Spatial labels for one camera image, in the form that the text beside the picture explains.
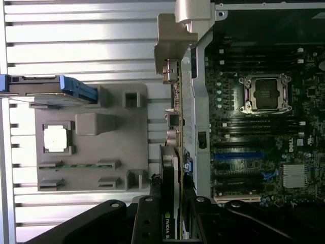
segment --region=blue pcie slot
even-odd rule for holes
[[[60,88],[63,92],[71,93],[74,97],[86,97],[97,101],[97,90],[80,82],[79,80],[60,75]]]
[[[216,160],[232,160],[232,159],[263,159],[265,154],[262,152],[226,152],[215,154]]]
[[[0,92],[7,93],[9,92],[9,81],[8,75],[0,74]]]

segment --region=silver metal bracket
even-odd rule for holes
[[[215,21],[227,18],[228,12],[219,11],[216,15],[215,3],[210,0],[176,0],[175,15],[177,22],[186,24],[187,30],[198,33],[201,40]]]
[[[185,25],[176,23],[174,14],[159,14],[154,59],[156,72],[164,76],[164,83],[178,81],[177,60],[182,60],[188,47],[197,41],[198,34],[190,33]]]

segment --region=screw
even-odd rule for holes
[[[240,203],[239,202],[232,202],[232,207],[240,207]]]
[[[203,198],[203,197],[198,197],[198,198],[197,198],[197,201],[198,201],[198,202],[204,202],[204,198]]]

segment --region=circuit board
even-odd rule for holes
[[[325,204],[324,47],[210,48],[211,195]]]

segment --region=capacitor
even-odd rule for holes
[[[177,130],[167,130],[167,146],[179,146],[179,133]]]
[[[305,156],[306,158],[311,158],[311,153],[309,153],[309,152],[305,152],[305,153],[304,153],[304,156]]]

